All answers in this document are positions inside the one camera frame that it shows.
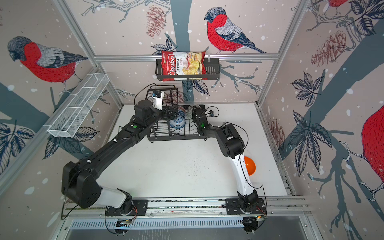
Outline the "blue triangle patterned bowl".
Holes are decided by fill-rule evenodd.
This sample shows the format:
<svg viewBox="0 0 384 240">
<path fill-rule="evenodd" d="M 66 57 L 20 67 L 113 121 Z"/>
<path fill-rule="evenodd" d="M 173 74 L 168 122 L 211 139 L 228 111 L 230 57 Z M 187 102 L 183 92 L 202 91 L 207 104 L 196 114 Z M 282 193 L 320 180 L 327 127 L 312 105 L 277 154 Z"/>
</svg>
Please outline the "blue triangle patterned bowl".
<svg viewBox="0 0 384 240">
<path fill-rule="evenodd" d="M 186 112 L 185 112 L 185 110 L 179 108 L 179 109 L 178 109 L 177 116 L 178 116 L 178 118 L 185 119 L 185 117 L 186 117 Z"/>
</svg>

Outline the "blue floral ceramic bowl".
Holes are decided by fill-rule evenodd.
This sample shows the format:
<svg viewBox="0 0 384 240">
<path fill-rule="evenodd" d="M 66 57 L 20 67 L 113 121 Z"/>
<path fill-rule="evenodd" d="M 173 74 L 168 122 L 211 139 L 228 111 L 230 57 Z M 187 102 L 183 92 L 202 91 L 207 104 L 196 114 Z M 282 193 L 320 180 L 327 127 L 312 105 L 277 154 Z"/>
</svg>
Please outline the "blue floral ceramic bowl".
<svg viewBox="0 0 384 240">
<path fill-rule="evenodd" d="M 173 129 L 182 129 L 186 125 L 185 119 L 176 118 L 175 120 L 170 120 L 170 126 Z"/>
</svg>

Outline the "black wire dish rack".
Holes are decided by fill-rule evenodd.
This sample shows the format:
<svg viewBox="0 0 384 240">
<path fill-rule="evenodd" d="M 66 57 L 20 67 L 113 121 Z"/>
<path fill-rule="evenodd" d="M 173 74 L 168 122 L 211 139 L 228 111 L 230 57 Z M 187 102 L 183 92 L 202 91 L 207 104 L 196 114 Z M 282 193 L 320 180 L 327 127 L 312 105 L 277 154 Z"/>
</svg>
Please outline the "black wire dish rack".
<svg viewBox="0 0 384 240">
<path fill-rule="evenodd" d="M 175 140 L 206 140 L 198 131 L 193 120 L 193 111 L 204 109 L 205 105 L 188 105 L 184 96 L 174 85 L 151 86 L 147 90 L 146 100 L 154 105 L 162 105 L 162 117 L 152 126 L 147 135 L 151 143 Z"/>
</svg>

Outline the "orange plastic bowl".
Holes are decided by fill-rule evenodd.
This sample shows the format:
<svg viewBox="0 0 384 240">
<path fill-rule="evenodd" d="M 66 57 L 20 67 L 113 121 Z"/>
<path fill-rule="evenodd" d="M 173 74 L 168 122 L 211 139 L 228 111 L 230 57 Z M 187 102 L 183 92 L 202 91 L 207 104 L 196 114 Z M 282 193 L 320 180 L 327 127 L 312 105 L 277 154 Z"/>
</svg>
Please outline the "orange plastic bowl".
<svg viewBox="0 0 384 240">
<path fill-rule="evenodd" d="M 256 172 L 256 164 L 255 162 L 249 158 L 249 157 L 244 157 L 247 172 L 249 176 L 252 176 Z"/>
</svg>

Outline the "green patterned ceramic bowl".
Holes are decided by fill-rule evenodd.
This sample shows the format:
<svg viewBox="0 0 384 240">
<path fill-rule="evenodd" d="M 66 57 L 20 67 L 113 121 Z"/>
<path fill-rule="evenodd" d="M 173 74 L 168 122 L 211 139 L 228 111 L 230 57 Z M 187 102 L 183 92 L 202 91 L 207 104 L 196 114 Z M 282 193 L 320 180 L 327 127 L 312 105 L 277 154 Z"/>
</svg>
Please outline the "green patterned ceramic bowl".
<svg viewBox="0 0 384 240">
<path fill-rule="evenodd" d="M 193 110 L 194 110 L 194 105 L 190 105 L 187 109 L 187 115 L 186 118 L 191 120 L 193 118 Z"/>
</svg>

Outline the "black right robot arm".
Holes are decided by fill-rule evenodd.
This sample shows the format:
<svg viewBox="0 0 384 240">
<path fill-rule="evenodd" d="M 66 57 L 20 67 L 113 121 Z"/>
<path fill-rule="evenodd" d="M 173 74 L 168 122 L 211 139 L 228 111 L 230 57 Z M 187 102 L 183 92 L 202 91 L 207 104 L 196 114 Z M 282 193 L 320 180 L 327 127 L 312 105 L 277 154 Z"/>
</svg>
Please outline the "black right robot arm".
<svg viewBox="0 0 384 240">
<path fill-rule="evenodd" d="M 207 110 L 192 108 L 192 120 L 200 135 L 215 138 L 222 154 L 230 159 L 231 167 L 237 183 L 239 206 L 245 214 L 265 214 L 264 200 L 259 197 L 257 188 L 251 184 L 245 163 L 246 145 L 236 130 L 237 125 L 225 122 L 221 126 L 213 126 L 208 122 Z"/>
</svg>

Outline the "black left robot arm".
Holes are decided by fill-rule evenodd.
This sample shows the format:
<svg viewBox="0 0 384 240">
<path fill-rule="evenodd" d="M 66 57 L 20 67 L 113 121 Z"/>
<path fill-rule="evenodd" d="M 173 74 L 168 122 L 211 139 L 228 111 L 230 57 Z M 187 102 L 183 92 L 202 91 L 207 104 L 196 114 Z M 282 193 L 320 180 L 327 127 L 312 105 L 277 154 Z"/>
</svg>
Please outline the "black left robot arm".
<svg viewBox="0 0 384 240">
<path fill-rule="evenodd" d="M 138 144 L 162 118 L 162 111 L 151 101 L 142 100 L 134 106 L 135 115 L 119 133 L 91 156 L 69 162 L 63 168 L 62 194 L 82 209 L 107 206 L 119 209 L 124 215 L 132 210 L 132 196 L 120 189 L 101 187 L 97 179 L 120 155 Z"/>
</svg>

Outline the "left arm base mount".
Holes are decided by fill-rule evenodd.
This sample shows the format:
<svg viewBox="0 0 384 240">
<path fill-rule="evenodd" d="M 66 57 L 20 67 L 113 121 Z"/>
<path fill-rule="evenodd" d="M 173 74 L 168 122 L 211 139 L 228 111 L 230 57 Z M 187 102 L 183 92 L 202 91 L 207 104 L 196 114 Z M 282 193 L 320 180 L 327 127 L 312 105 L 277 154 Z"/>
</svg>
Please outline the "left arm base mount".
<svg viewBox="0 0 384 240">
<path fill-rule="evenodd" d="M 145 216 L 148 200 L 139 199 L 139 200 L 130 200 L 127 203 L 124 203 L 120 208 L 113 208 L 107 206 L 106 217 L 135 217 L 135 216 Z"/>
</svg>

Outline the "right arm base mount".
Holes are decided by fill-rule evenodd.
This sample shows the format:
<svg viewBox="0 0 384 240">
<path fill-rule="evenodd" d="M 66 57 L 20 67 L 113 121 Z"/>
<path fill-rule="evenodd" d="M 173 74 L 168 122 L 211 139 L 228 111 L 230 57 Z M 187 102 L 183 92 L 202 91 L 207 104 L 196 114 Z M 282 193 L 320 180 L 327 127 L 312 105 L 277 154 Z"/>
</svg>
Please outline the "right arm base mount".
<svg viewBox="0 0 384 240">
<path fill-rule="evenodd" d="M 267 213 L 267 206 L 261 198 L 250 203 L 235 198 L 225 199 L 223 206 L 226 208 L 228 215 L 265 215 Z"/>
</svg>

